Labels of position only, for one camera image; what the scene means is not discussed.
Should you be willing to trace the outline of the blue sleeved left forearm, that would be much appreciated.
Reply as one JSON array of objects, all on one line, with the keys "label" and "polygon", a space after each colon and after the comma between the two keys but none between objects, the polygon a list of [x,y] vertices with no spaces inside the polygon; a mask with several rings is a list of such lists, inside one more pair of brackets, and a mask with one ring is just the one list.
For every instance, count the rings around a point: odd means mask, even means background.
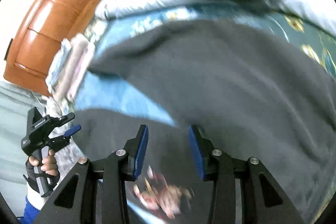
[{"label": "blue sleeved left forearm", "polygon": [[48,197],[41,197],[38,192],[27,185],[26,205],[23,216],[18,218],[19,223],[32,224],[47,200]]}]

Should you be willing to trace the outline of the left hand with glove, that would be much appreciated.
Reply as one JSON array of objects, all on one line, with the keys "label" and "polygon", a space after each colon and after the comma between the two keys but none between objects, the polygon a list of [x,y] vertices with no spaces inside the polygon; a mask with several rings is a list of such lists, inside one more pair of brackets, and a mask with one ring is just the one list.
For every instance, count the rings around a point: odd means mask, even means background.
[{"label": "left hand with glove", "polygon": [[26,161],[27,176],[23,175],[23,177],[30,188],[36,192],[39,192],[37,179],[34,172],[34,167],[36,166],[40,166],[41,170],[46,174],[47,178],[51,179],[51,185],[54,188],[60,178],[57,161],[55,159],[55,152],[50,149],[49,154],[43,158],[41,164],[38,159],[33,156],[30,156]]}]

